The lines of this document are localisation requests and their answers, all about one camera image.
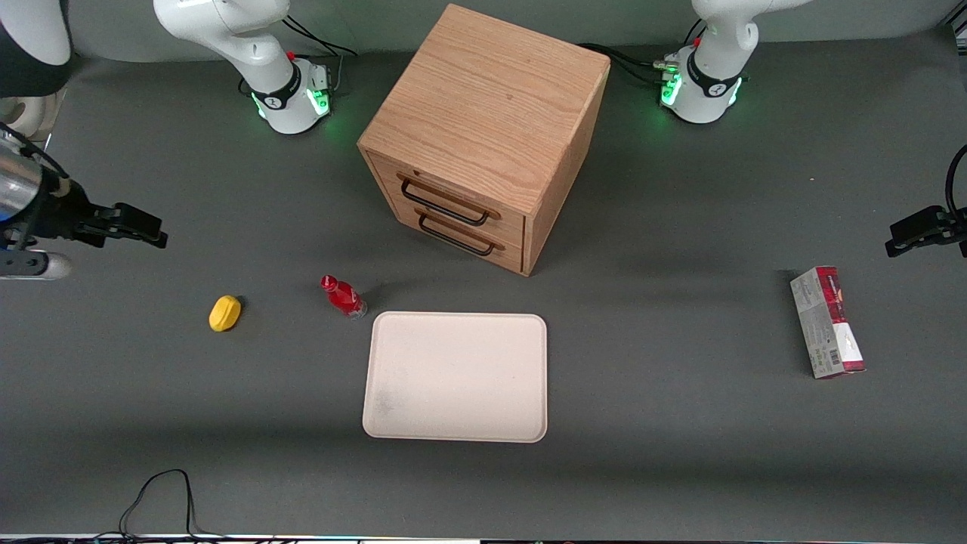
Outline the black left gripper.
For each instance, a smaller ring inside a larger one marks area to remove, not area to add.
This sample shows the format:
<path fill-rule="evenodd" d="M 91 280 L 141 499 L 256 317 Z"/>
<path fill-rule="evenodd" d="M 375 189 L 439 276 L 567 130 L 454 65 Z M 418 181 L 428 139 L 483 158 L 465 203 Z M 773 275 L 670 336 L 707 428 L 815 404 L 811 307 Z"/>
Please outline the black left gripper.
<path fill-rule="evenodd" d="M 916 248 L 952 244 L 967 258 L 966 207 L 950 212 L 942 206 L 928 206 L 891 225 L 885 252 L 896 258 Z"/>

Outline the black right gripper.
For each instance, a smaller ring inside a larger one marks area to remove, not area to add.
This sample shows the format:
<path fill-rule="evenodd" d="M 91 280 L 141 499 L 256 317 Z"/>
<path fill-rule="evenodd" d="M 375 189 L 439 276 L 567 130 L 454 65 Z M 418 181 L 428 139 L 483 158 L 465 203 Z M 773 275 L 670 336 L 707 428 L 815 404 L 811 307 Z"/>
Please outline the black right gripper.
<path fill-rule="evenodd" d="M 45 189 L 30 228 L 34 237 L 66 239 L 99 249 L 107 239 L 131 239 L 160 250 L 167 247 L 162 220 L 138 207 L 115 203 L 113 224 L 107 224 L 103 213 L 110 208 L 92 203 L 82 186 L 72 179 L 58 178 Z"/>

